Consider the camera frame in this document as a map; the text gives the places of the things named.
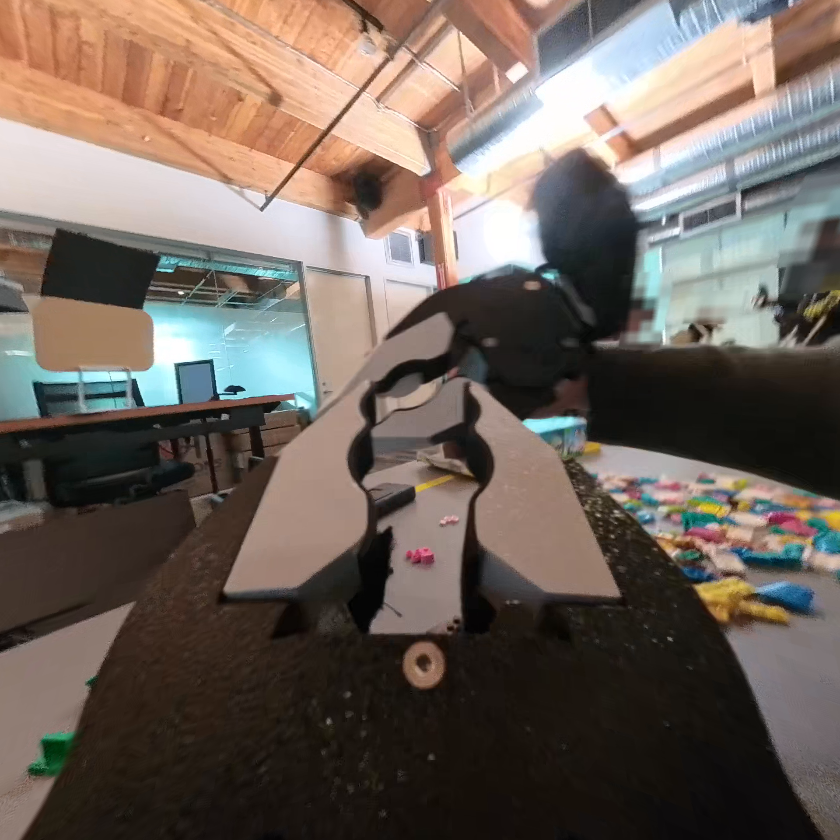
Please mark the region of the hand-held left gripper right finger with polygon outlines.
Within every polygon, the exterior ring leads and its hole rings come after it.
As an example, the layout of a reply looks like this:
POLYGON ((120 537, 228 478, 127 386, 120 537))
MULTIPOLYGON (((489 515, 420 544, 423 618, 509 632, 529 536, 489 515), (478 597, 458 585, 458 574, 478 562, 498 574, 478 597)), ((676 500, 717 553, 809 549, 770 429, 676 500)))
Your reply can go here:
POLYGON ((494 604, 619 603, 559 454, 482 385, 466 385, 465 407, 479 592, 494 604))

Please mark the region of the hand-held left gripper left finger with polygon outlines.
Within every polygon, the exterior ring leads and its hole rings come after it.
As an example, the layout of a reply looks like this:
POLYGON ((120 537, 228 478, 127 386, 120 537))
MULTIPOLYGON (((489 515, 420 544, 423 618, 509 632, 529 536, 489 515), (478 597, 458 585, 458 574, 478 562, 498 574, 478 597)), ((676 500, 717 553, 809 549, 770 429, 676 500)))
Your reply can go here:
POLYGON ((340 602, 376 534, 375 383, 361 380, 283 451, 224 584, 232 602, 340 602))

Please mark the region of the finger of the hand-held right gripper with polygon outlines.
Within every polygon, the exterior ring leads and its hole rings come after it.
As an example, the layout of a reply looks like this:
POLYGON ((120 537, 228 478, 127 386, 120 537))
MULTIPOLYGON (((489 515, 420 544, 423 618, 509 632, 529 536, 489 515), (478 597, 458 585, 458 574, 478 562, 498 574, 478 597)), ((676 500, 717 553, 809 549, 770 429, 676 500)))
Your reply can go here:
POLYGON ((479 390, 487 379, 457 375, 425 401, 395 409, 375 426, 375 453, 392 455, 433 445, 458 445, 467 454, 486 447, 479 429, 479 390))
POLYGON ((384 339, 364 364, 375 389, 417 389, 454 366, 455 325, 444 313, 384 339))

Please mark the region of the grey desk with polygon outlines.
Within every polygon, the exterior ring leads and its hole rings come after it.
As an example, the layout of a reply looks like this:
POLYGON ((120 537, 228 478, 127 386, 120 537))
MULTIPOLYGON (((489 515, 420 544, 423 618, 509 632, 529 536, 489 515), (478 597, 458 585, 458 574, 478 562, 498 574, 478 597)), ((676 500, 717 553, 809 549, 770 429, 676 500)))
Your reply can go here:
MULTIPOLYGON (((653 454, 621 455, 607 448, 607 467, 653 467, 652 475, 696 476, 696 461, 653 454)), ((431 469, 403 464, 384 470, 378 482, 437 478, 431 469)), ((452 531, 433 525, 433 514, 466 510, 466 482, 451 480, 418 491, 413 504, 396 512, 397 526, 416 513, 421 524, 408 526, 420 538, 437 531, 446 540, 452 531)), ((409 584, 406 570, 395 570, 387 601, 407 614, 397 618, 385 610, 373 625, 377 631, 416 628, 407 620, 445 617, 444 584, 457 582, 453 570, 433 572, 431 580, 409 584)), ((817 595, 813 616, 794 617, 791 627, 733 628, 730 645, 759 702, 789 779, 824 838, 838 838, 838 585, 817 575, 805 581, 817 595)), ((2 653, 2 838, 23 838, 53 784, 29 778, 26 765, 35 758, 37 741, 48 732, 73 729, 88 695, 83 682, 93 676, 132 606, 129 602, 87 620, 59 626, 53 633, 2 653)))

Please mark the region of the black rounded object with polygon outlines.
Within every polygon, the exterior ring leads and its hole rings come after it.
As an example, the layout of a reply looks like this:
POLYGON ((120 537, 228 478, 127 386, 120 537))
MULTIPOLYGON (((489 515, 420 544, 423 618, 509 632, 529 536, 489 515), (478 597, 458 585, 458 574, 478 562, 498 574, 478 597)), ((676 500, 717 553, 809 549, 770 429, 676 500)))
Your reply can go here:
POLYGON ((367 489, 373 503, 377 521, 392 515, 415 501, 417 491, 414 485, 385 482, 367 489))

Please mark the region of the stack of cardboard boxes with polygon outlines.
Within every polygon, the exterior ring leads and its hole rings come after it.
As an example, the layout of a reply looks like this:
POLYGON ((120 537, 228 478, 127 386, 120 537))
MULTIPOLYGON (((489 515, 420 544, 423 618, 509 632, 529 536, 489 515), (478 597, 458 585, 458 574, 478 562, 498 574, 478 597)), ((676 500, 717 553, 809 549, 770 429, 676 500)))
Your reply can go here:
MULTIPOLYGON (((302 415, 294 410, 269 413, 259 428, 261 443, 268 456, 278 456, 302 431, 302 415)), ((190 498, 218 490, 230 490, 246 476, 249 461, 257 454, 252 448, 249 429, 190 437, 179 443, 179 461, 194 467, 191 478, 180 485, 190 498)))

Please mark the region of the toy brick box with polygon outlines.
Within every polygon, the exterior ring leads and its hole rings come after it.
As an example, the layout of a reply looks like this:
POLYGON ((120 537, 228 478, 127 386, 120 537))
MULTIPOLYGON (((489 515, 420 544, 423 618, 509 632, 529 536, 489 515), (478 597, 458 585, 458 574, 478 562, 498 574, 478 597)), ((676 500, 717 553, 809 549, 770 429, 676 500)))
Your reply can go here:
MULTIPOLYGON (((524 425, 541 440, 550 445, 564 459, 596 456, 602 446, 587 437, 587 423, 580 416, 550 416, 523 421, 524 425)), ((473 477, 465 459, 460 455, 447 455, 444 444, 420 449, 416 459, 422 464, 451 474, 473 477)))

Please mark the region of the black ceiling speaker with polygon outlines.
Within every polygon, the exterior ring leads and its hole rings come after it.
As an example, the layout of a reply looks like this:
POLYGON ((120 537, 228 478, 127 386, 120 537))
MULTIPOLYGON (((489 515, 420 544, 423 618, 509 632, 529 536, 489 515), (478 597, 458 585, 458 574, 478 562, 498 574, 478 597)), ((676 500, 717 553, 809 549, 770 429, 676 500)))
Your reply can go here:
POLYGON ((368 220, 383 203, 385 179, 383 174, 359 170, 350 176, 350 203, 358 218, 368 220))

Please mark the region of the pile of colourful toy bricks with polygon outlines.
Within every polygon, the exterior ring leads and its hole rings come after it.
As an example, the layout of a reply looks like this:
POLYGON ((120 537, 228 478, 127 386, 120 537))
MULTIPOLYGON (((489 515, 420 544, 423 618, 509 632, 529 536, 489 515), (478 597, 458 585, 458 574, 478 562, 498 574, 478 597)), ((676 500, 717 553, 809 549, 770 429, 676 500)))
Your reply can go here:
POLYGON ((838 581, 837 500, 707 472, 693 480, 592 477, 668 555, 720 625, 785 626, 794 614, 814 612, 810 586, 789 577, 750 584, 750 571, 838 581))

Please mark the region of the black labelled panel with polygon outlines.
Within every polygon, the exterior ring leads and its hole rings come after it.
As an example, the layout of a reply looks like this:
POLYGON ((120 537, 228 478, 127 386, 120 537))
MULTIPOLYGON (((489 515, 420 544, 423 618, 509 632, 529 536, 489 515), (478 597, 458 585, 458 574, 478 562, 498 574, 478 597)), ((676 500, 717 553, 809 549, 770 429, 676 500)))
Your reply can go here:
POLYGON ((135 600, 195 526, 176 490, 2 534, 2 635, 49 633, 135 600))

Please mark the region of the metal ceiling rod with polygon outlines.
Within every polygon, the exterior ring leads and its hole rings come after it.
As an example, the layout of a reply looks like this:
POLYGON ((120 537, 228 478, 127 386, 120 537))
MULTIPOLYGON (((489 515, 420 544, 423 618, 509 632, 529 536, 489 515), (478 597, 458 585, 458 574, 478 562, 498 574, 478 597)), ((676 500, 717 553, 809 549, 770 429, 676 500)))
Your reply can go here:
POLYGON ((264 213, 265 210, 278 198, 278 195, 285 189, 285 187, 292 181, 295 175, 304 167, 304 165, 311 159, 315 152, 319 149, 322 143, 330 136, 330 134, 338 128, 344 118, 350 113, 354 106, 362 99, 368 92, 373 82, 382 74, 385 68, 391 64, 396 57, 400 45, 395 45, 393 48, 385 52, 385 57, 373 69, 370 75, 362 82, 356 91, 350 96, 338 113, 331 118, 327 125, 320 130, 317 137, 309 144, 307 149, 303 152, 301 157, 291 166, 289 171, 282 177, 281 181, 266 194, 264 201, 259 205, 259 211, 264 213))

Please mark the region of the black acoustic panel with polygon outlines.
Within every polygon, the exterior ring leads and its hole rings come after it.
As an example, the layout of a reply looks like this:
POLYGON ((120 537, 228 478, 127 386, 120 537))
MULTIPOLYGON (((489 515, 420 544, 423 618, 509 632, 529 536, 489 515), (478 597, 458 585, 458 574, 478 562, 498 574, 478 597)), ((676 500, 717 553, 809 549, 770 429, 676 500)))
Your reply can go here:
POLYGON ((40 296, 142 310, 159 262, 151 251, 59 228, 51 239, 40 296))

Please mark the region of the group of green toy bricks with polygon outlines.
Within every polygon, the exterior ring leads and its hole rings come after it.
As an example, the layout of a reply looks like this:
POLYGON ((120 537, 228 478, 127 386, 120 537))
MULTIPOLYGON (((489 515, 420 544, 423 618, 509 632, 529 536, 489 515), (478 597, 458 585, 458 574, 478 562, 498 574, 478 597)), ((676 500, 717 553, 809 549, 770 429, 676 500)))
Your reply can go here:
POLYGON ((74 728, 48 732, 40 739, 38 757, 29 764, 26 773, 29 778, 55 779, 67 766, 78 741, 78 726, 85 705, 80 708, 74 728))

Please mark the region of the black wall speaker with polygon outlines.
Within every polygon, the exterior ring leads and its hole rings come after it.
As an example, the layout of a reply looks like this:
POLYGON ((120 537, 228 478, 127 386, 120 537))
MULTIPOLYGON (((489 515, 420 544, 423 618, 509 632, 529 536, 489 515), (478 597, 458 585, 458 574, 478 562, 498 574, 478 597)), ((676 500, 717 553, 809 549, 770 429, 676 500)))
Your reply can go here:
MULTIPOLYGON (((417 231, 416 244, 419 260, 422 265, 435 266, 439 262, 436 257, 435 238, 432 231, 417 231)), ((453 255, 455 262, 457 262, 459 257, 459 242, 458 233, 456 231, 453 232, 453 255)))

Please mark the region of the wooden post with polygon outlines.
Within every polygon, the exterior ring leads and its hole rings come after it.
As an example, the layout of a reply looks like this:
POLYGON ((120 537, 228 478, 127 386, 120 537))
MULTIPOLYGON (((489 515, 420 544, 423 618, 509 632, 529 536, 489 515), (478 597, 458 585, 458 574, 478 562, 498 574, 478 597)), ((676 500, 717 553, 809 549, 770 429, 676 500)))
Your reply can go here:
POLYGON ((441 174, 424 177, 423 196, 431 226, 437 288, 442 291, 457 286, 459 274, 452 197, 441 174))

